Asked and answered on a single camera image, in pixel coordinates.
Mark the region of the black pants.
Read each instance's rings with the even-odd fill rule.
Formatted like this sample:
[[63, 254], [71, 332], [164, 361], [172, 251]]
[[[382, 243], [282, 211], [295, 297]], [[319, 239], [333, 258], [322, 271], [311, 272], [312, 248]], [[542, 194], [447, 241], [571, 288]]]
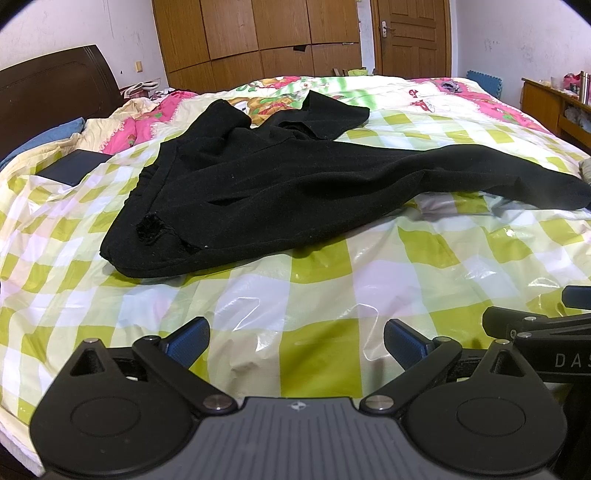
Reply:
[[303, 129], [245, 127], [211, 104], [141, 171], [101, 256], [131, 278], [189, 274], [331, 240], [429, 192], [590, 204], [579, 178], [486, 146], [388, 149]]

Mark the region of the wooden desk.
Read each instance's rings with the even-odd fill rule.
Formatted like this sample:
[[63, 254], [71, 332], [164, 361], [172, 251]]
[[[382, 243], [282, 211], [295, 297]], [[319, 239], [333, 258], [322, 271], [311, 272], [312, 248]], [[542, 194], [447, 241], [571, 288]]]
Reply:
[[521, 110], [557, 137], [590, 153], [590, 106], [576, 96], [523, 78]]

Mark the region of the green checkered plastic bed cover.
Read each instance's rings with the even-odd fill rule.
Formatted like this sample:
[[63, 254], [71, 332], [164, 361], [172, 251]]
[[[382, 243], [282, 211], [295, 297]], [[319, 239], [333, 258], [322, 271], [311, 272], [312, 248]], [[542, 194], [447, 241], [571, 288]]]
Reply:
[[562, 316], [561, 289], [590, 281], [590, 215], [485, 194], [425, 194], [332, 243], [163, 280], [118, 274], [102, 239], [180, 126], [116, 154], [79, 185], [40, 176], [80, 136], [33, 149], [1, 174], [1, 435], [28, 422], [76, 346], [127, 346], [204, 316], [195, 371], [243, 397], [359, 398], [396, 376], [381, 338], [401, 318], [468, 347], [489, 343], [491, 305]]

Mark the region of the cartoon floral quilt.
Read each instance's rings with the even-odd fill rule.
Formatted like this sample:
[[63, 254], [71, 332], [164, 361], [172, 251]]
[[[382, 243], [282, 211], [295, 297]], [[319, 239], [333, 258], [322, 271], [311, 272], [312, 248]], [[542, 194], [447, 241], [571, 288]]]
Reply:
[[211, 104], [245, 127], [303, 123], [312, 137], [403, 150], [479, 144], [544, 162], [556, 141], [533, 118], [470, 80], [386, 76], [286, 76], [216, 93], [175, 90], [89, 119], [71, 141], [78, 149], [115, 155], [183, 134]]

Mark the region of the pink bag on desk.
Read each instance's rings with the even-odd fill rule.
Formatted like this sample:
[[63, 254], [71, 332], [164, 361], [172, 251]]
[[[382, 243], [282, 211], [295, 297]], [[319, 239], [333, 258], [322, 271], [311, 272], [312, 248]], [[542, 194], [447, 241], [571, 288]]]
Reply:
[[563, 89], [580, 95], [590, 91], [590, 73], [581, 71], [578, 74], [568, 73], [563, 78]]

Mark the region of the blue foam mat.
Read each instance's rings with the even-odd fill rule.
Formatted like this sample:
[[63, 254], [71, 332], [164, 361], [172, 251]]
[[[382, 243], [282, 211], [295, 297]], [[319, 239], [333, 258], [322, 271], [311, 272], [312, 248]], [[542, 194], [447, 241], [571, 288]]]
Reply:
[[491, 96], [501, 99], [503, 89], [503, 80], [501, 78], [475, 70], [468, 70], [466, 78], [478, 83]]

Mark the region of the dark blue notebook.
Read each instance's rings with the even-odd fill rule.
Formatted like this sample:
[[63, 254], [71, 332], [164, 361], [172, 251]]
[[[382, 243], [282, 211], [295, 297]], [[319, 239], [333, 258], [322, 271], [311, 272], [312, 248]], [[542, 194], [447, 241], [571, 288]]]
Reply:
[[76, 149], [42, 169], [38, 176], [64, 185], [76, 186], [88, 173], [110, 158], [108, 154]]

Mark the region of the wooden door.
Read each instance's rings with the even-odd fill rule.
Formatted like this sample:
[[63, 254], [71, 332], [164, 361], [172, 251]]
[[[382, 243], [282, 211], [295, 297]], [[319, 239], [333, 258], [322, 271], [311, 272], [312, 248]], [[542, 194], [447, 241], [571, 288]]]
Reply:
[[448, 0], [375, 0], [370, 10], [378, 74], [406, 79], [451, 75]]

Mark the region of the striped bag by headboard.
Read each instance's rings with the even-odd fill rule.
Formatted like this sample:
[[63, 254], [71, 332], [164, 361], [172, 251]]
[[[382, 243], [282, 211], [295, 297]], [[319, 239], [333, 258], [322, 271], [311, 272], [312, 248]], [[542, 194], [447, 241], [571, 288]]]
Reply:
[[138, 82], [134, 85], [123, 88], [120, 93], [124, 99], [148, 97], [153, 90], [159, 86], [158, 80]]

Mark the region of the dark wooden headboard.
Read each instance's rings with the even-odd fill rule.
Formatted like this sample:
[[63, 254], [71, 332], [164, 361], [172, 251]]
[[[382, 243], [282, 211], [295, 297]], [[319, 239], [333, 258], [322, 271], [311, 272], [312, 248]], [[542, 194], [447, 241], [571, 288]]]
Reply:
[[76, 118], [105, 118], [123, 104], [99, 48], [87, 45], [1, 71], [1, 156]]

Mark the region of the wooden wardrobe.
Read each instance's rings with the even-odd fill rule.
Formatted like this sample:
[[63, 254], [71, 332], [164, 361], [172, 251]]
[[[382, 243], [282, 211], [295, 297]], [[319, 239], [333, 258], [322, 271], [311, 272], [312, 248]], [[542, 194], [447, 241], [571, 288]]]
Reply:
[[152, 4], [169, 86], [197, 93], [362, 65], [353, 1], [159, 0]]

